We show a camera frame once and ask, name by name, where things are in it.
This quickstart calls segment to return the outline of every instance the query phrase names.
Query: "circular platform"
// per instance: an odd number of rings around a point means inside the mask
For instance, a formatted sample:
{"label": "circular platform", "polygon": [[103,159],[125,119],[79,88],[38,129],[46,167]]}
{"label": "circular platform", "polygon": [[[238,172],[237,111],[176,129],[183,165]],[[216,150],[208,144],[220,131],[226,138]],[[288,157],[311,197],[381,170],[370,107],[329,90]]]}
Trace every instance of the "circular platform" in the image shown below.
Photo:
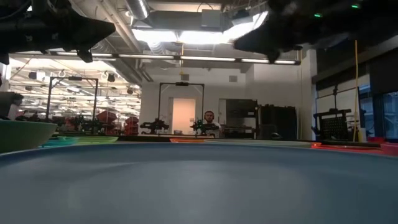
{"label": "circular platform", "polygon": [[398,223],[398,160],[288,147],[70,146],[0,156],[0,223]]}
{"label": "circular platform", "polygon": [[209,139],[205,140],[212,144],[233,144],[242,146],[285,146],[285,147],[307,147],[310,148],[312,142],[300,141],[271,141],[271,140],[251,140],[251,139]]}

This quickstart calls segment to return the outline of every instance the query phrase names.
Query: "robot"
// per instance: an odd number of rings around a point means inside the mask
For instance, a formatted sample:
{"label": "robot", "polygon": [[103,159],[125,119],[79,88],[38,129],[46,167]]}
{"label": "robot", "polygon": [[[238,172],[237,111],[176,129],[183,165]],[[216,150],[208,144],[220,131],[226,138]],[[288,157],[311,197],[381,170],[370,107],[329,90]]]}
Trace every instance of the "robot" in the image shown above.
{"label": "robot", "polygon": [[116,30],[113,23],[79,15],[69,0],[1,1],[0,27],[0,62],[6,65],[9,53],[46,54],[57,48],[76,50],[83,61],[92,62],[90,49]]}
{"label": "robot", "polygon": [[170,126],[168,124],[165,124],[164,121],[162,121],[161,119],[156,118],[154,122],[144,122],[139,127],[147,128],[150,130],[149,133],[143,131],[143,132],[141,132],[141,134],[156,134],[156,131],[162,130],[162,129],[168,130]]}
{"label": "robot", "polygon": [[211,131],[217,131],[219,130],[219,127],[215,124],[203,124],[203,120],[199,119],[195,122],[193,122],[193,125],[190,126],[196,134],[199,134],[201,136],[213,136],[213,137],[218,137],[216,136],[215,133],[211,133]]}
{"label": "robot", "polygon": [[385,26],[398,18],[395,0],[269,0],[268,5],[265,23],[236,40],[234,48],[267,55],[270,63],[303,44],[327,49],[350,37],[367,38],[360,34],[369,33],[369,24]]}

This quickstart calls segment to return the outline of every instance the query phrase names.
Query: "doorway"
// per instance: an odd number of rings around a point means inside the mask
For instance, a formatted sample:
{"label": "doorway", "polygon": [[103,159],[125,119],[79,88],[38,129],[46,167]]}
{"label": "doorway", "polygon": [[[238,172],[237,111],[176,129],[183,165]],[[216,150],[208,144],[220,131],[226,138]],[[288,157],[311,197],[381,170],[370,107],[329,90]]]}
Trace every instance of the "doorway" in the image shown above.
{"label": "doorway", "polygon": [[174,98],[172,109],[172,134],[181,131],[182,134],[192,134],[190,127],[195,120],[195,99]]}

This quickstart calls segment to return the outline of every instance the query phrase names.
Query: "white wall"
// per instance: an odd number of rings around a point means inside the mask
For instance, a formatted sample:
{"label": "white wall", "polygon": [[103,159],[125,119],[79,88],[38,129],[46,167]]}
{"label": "white wall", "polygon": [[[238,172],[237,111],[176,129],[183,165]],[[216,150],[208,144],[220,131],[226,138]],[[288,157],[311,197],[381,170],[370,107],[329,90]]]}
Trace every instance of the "white wall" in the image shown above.
{"label": "white wall", "polygon": [[[153,121],[157,117],[159,82],[180,82],[179,68],[148,68],[147,72],[157,83],[142,84],[140,123]],[[317,72],[314,50],[307,52],[301,66],[256,64],[246,74],[237,69],[184,68],[183,72],[190,74],[190,83],[205,84],[204,110],[215,112],[215,121],[218,120],[219,99],[256,99],[262,105],[296,107],[298,136],[301,139],[314,139],[310,129],[315,113],[315,87],[311,83],[311,77]],[[230,75],[238,76],[238,82],[230,83]],[[162,96],[161,114],[167,114],[167,98],[184,98],[182,95],[187,96],[192,92],[196,90],[181,90]]]}
{"label": "white wall", "polygon": [[[160,82],[180,82],[180,69],[148,68],[147,72],[156,81],[142,84],[140,123],[152,122],[157,118]],[[246,74],[238,69],[211,69],[184,68],[184,73],[190,75],[189,83],[205,84],[204,111],[211,110],[218,120],[219,99],[245,99]],[[238,76],[238,82],[230,83],[229,76]],[[201,94],[191,86],[169,87],[161,96],[160,114],[167,117],[169,98],[195,98],[197,100],[197,116],[201,116]]]}
{"label": "white wall", "polygon": [[301,66],[253,65],[246,74],[246,97],[261,105],[294,106],[297,109],[298,137],[312,140],[315,86],[311,77],[317,73],[316,51],[307,51]]}

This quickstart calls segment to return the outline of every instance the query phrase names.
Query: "yellow pole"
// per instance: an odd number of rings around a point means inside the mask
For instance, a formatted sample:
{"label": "yellow pole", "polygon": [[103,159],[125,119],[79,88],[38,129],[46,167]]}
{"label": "yellow pole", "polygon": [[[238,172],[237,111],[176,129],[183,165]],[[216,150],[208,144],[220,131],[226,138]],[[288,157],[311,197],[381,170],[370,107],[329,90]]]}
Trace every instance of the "yellow pole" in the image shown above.
{"label": "yellow pole", "polygon": [[355,135],[356,135],[356,118],[357,118],[357,112],[358,112],[358,74],[359,74],[359,68],[358,68],[358,41],[355,40],[355,69],[356,69],[356,74],[355,74],[355,109],[354,109],[354,137],[353,141],[355,141]]}

